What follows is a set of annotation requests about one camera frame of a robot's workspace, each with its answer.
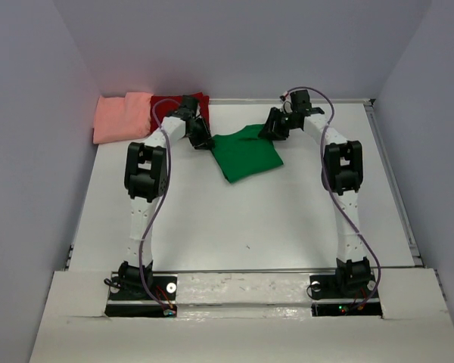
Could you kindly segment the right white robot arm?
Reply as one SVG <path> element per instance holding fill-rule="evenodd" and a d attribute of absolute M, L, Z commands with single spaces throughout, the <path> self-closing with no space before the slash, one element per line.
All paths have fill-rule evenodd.
<path fill-rule="evenodd" d="M 364 178 L 362 144 L 332 127 L 333 113 L 326 115 L 322 108 L 313 106 L 310 94 L 314 90 L 298 86 L 281 95 L 282 106 L 269 111 L 259 136 L 284 141 L 292 130 L 300 129 L 317 142 L 322 186 L 334 207 L 337 257 L 334 273 L 311 277 L 306 292 L 314 300 L 353 299 L 363 305 L 374 296 L 377 280 L 370 264 L 375 255 L 359 227 L 358 196 Z"/>

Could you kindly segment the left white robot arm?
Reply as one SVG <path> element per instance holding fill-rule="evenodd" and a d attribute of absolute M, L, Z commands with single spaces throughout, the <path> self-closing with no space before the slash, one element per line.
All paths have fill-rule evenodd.
<path fill-rule="evenodd" d="M 131 227 L 126 257 L 118 269 L 117 289 L 127 289 L 137 299 L 146 296 L 161 306 L 153 294 L 152 229 L 166 199 L 172 174 L 172 146 L 187 138 L 195 150 L 211 150 L 213 137 L 201 116 L 200 100 L 183 95 L 152 107 L 157 128 L 143 141 L 132 142 L 126 152 L 124 186 L 131 201 Z"/>

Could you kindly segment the green t shirt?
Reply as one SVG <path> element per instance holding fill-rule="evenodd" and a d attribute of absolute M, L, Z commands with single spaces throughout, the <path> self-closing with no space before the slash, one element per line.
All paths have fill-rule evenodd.
<path fill-rule="evenodd" d="M 230 135 L 213 136 L 211 152 L 230 184 L 284 165 L 273 143 L 259 136 L 262 128 L 253 124 Z"/>

